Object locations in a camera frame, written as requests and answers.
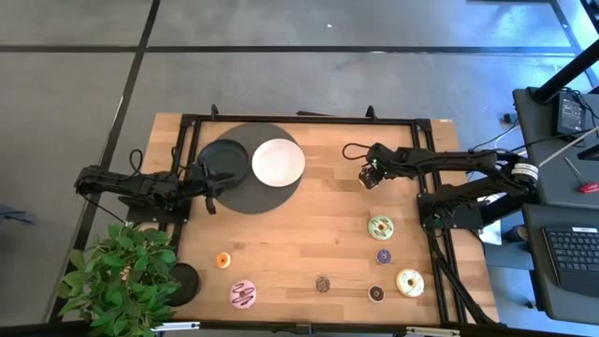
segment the glazed donut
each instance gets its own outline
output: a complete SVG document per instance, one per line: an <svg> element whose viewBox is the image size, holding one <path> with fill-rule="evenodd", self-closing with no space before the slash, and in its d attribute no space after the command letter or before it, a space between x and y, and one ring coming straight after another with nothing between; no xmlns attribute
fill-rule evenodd
<svg viewBox="0 0 599 337"><path fill-rule="evenodd" d="M216 255L216 267L224 269L231 264L231 256L225 252L218 253Z"/></svg>
<svg viewBox="0 0 599 337"><path fill-rule="evenodd" d="M229 292L229 300L237 309L249 309L256 301L256 286L247 280L235 283Z"/></svg>
<svg viewBox="0 0 599 337"><path fill-rule="evenodd" d="M395 285L407 297L418 297L424 291L422 275L415 270L403 270L397 274Z"/></svg>
<svg viewBox="0 0 599 337"><path fill-rule="evenodd" d="M368 222L368 232L377 240L387 240L393 235L393 222L386 216L376 215Z"/></svg>

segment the white plate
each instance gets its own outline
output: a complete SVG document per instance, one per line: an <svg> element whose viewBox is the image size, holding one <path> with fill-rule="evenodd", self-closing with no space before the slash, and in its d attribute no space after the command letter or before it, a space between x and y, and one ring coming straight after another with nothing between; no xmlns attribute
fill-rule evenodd
<svg viewBox="0 0 599 337"><path fill-rule="evenodd" d="M298 144L287 139L271 139L260 145L252 157L256 177L272 187L283 187L300 178L306 157Z"/></svg>

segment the orange donut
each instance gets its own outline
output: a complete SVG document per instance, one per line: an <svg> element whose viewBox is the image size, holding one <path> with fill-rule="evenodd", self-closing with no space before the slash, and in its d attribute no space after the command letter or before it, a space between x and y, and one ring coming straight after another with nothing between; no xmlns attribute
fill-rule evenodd
<svg viewBox="0 0 599 337"><path fill-rule="evenodd" d="M218 253L216 255L216 267L224 269L231 264L231 256L225 252Z"/></svg>

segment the wooden table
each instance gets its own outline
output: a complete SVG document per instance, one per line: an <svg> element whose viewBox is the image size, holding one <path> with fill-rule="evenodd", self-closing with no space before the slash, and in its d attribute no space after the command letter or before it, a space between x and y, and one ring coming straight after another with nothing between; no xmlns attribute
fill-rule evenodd
<svg viewBox="0 0 599 337"><path fill-rule="evenodd" d="M170 149L176 142L181 117L178 113L156 114L144 172L169 170ZM197 150L236 125L202 123ZM357 179L363 162L348 161L341 155L348 142L380 142L392 149L412 147L410 128L277 125L294 137L306 156L298 190L282 206L259 215L233 212L217 201L218 214L209 215L203 198L194 199L189 222L183 227L179 260L198 270L202 289L190 303L176 309L175 318L438 324L429 249L417 215L417 182L396 179L366 190ZM436 120L432 125L437 151L458 149L451 121ZM465 181L459 172L442 173L442 179L453 184ZM366 228L370 217L378 214L389 216L395 224L393 236L385 242L370 237ZM452 234L461 280L485 312L497 319L480 242L466 231L452 230ZM374 256L381 248L391 252L390 265L376 263ZM215 257L223 251L231 255L232 262L220 270ZM397 273L405 268L415 269L424 277L424 294L416 299L404 297L395 286ZM314 287L321 275L331 282L331 290L324 294ZM228 302L231 285L243 279L254 282L257 289L256 303L249 310L234 309ZM368 300L367 289L373 285L386 291L380 304ZM455 317L448 282L445 292L450 316Z"/></svg>

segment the pink frosted donut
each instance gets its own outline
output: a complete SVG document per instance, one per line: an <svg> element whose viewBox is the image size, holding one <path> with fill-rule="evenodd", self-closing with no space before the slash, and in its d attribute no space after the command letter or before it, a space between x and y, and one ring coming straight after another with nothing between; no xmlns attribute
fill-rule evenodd
<svg viewBox="0 0 599 337"><path fill-rule="evenodd" d="M229 300L237 309L248 309L256 301L256 286L247 280L236 282L231 287Z"/></svg>

